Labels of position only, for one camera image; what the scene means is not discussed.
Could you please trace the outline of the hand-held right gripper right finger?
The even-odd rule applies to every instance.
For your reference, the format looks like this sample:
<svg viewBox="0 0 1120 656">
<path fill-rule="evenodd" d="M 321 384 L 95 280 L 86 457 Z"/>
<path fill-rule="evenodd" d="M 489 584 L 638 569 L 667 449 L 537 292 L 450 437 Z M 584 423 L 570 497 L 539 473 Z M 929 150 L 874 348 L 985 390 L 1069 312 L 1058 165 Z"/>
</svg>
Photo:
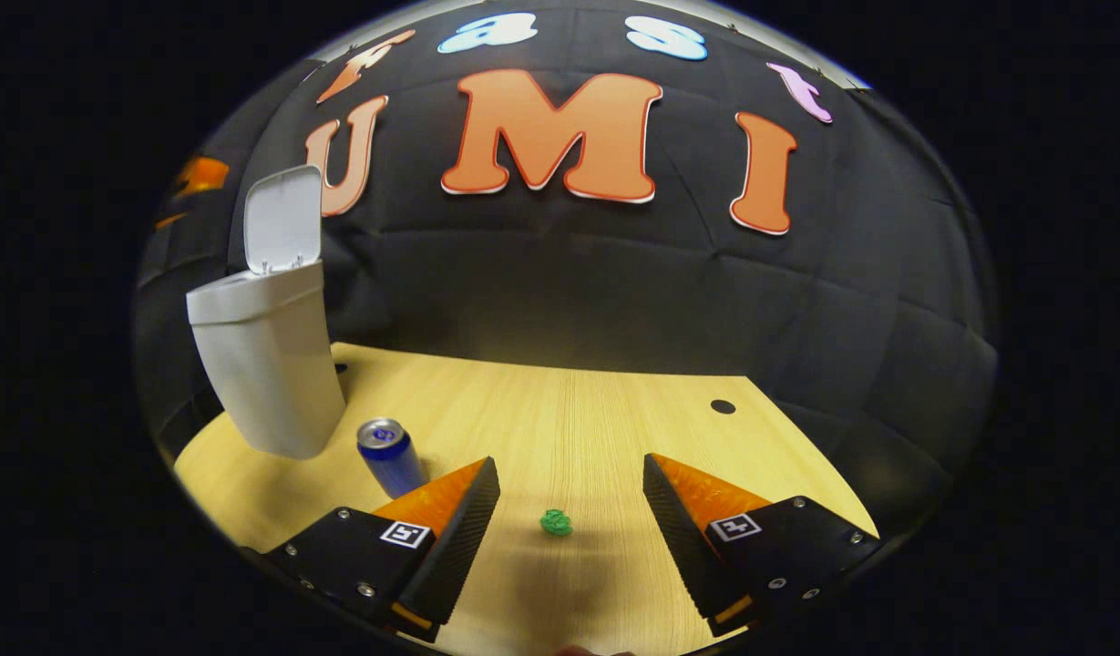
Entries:
<svg viewBox="0 0 1120 656">
<path fill-rule="evenodd" d="M 668 456 L 644 456 L 642 489 L 716 638 L 816 606 L 881 547 L 880 538 L 813 498 L 768 502 Z"/>
</svg>

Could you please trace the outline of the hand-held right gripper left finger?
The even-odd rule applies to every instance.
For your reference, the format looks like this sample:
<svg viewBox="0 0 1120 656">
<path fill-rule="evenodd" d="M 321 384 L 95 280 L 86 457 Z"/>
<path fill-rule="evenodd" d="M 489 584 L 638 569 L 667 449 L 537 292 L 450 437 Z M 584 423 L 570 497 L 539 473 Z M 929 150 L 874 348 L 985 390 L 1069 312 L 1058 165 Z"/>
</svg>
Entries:
<svg viewBox="0 0 1120 656">
<path fill-rule="evenodd" d="M 492 457 L 376 510 L 336 507 L 265 553 L 276 577 L 377 630 L 435 641 L 500 498 Z"/>
</svg>

